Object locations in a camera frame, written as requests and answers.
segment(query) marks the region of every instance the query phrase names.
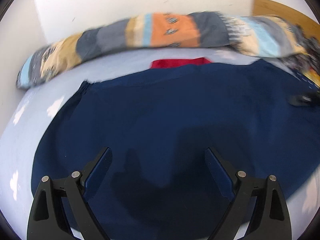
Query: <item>metal pin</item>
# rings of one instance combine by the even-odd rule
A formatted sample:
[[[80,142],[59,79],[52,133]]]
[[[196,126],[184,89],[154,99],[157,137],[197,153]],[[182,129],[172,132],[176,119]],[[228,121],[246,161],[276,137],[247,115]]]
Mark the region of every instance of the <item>metal pin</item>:
[[[43,176],[41,180],[42,180],[42,182],[46,182],[46,181],[48,181],[48,179],[49,179],[49,176]]]
[[[73,178],[77,178],[80,176],[80,172],[79,171],[74,171],[72,174],[71,174],[71,177]]]
[[[276,181],[277,180],[277,177],[275,175],[270,175],[269,176],[269,179],[272,180],[272,181]]]
[[[238,176],[244,178],[247,174],[244,171],[238,171]]]

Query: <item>navy blue garment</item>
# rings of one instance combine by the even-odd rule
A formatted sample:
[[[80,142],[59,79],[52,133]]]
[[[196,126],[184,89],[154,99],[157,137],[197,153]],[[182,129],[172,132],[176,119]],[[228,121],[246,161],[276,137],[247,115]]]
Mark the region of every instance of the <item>navy blue garment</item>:
[[[205,166],[207,147],[250,176],[276,175],[286,198],[319,165],[320,108],[286,101],[304,91],[307,82],[263,60],[84,82],[39,143],[32,192],[42,176],[66,177],[108,146],[113,162],[88,202],[110,238],[208,236],[229,202]]]

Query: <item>bed sheet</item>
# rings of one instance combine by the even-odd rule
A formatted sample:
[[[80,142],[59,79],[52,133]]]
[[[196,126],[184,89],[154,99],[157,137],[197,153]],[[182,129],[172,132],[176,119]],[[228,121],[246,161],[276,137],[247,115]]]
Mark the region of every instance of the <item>bed sheet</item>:
[[[257,60],[228,48],[142,49],[92,60],[67,71],[50,82],[27,91],[0,138],[0,209],[13,230],[26,239],[28,217],[33,201],[31,172],[38,143],[52,118],[78,90],[84,80],[100,82],[150,68],[163,58],[206,57],[212,62],[247,65]],[[274,65],[284,68],[278,62]],[[320,167],[288,200],[292,239],[297,239],[320,206]],[[243,225],[235,239],[244,235]]]

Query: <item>blue gripper pad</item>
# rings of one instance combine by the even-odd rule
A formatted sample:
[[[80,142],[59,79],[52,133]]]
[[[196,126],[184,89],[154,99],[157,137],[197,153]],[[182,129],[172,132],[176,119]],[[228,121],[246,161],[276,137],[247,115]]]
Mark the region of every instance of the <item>blue gripper pad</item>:
[[[233,182],[209,148],[204,152],[204,160],[222,196],[231,202],[235,197]]]
[[[85,191],[83,197],[86,201],[96,195],[103,179],[106,176],[107,171],[109,170],[111,163],[112,151],[110,148],[108,148],[103,153],[97,165],[93,168],[92,172],[85,181]]]

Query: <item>light blue stripe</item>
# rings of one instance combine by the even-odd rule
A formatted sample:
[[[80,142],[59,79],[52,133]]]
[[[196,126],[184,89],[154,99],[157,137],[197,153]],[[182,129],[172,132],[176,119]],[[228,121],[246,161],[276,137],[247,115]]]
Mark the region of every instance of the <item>light blue stripe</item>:
[[[146,14],[144,16],[144,30],[143,30],[143,47],[150,47],[152,35],[152,14]]]
[[[259,57],[281,57],[280,46],[264,27],[246,17],[240,17],[241,20],[248,23],[254,30],[258,40]]]
[[[30,63],[31,63],[31,59],[32,59],[31,55],[27,61],[25,62],[25,64],[22,67],[21,70],[21,75],[20,75],[20,84],[22,87],[27,86],[30,83],[30,79],[29,79],[29,68],[31,68]]]

